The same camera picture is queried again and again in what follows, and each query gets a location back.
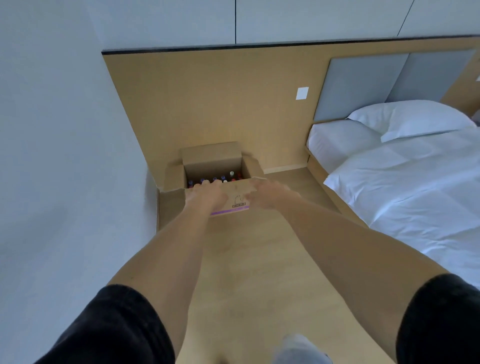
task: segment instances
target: white wall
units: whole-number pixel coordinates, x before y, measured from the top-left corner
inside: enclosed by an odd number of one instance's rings
[[[480,34],[480,0],[415,0],[399,36]]]
[[[32,363],[155,233],[81,1],[0,2],[0,363]]]
[[[237,43],[396,37],[412,0],[237,0]]]
[[[87,0],[103,49],[235,43],[235,0]]]

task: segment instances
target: white cabinet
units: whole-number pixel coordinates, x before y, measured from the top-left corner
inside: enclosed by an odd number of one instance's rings
[[[235,0],[87,0],[103,49],[235,44]]]
[[[480,34],[480,0],[415,0],[399,36]]]
[[[237,43],[396,37],[412,0],[237,0]]]

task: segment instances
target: floor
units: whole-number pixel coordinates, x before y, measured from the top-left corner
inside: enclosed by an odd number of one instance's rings
[[[267,176],[336,210],[306,168]],[[288,333],[307,336],[335,364],[392,363],[280,214],[249,210],[211,218],[177,363],[266,364]]]

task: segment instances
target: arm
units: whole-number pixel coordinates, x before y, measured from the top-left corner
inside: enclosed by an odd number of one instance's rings
[[[176,357],[185,338],[188,308],[200,273],[201,237],[210,213],[227,200],[220,185],[220,181],[195,185],[183,211],[108,283],[129,286],[149,301],[170,336]]]
[[[382,349],[395,360],[400,323],[415,292],[447,273],[415,249],[303,200],[278,182],[253,182],[252,206],[275,208]]]

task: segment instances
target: headboard panel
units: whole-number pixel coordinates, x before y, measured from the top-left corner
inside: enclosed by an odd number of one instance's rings
[[[474,53],[468,49],[333,58],[314,121],[344,119],[381,102],[440,101]]]

